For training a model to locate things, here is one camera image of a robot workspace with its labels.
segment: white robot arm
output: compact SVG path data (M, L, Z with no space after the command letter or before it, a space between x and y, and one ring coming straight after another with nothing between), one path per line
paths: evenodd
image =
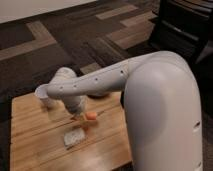
M135 170L203 170L199 91L177 54L139 56L79 78L60 69L47 88L70 111L81 107L81 95L121 90Z

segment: patterned carpet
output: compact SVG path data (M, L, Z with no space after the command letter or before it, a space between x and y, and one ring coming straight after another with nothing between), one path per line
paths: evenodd
M80 76L153 52L146 41L158 4L102 0L0 25L0 170L9 168L11 99L47 83L62 66ZM204 115L205 171L213 168L212 124Z

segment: tabletop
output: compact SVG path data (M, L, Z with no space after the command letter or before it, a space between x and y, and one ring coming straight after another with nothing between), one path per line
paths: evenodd
M76 121L61 101L47 110L34 96L17 97L12 105L11 170L113 170L131 161L120 93L87 97L86 111L102 113L86 131L86 140L66 150L63 135Z

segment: white cup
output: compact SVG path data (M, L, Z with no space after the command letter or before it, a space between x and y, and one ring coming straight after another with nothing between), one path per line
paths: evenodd
M53 108L55 105L55 101L47 95L47 85L48 84L42 84L35 90L35 96L39 98L45 107L47 108Z

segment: small orange item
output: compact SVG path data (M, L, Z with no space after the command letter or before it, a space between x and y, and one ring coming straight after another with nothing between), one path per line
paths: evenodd
M88 120L96 120L98 114L96 112L86 112L85 116L86 116L86 119Z

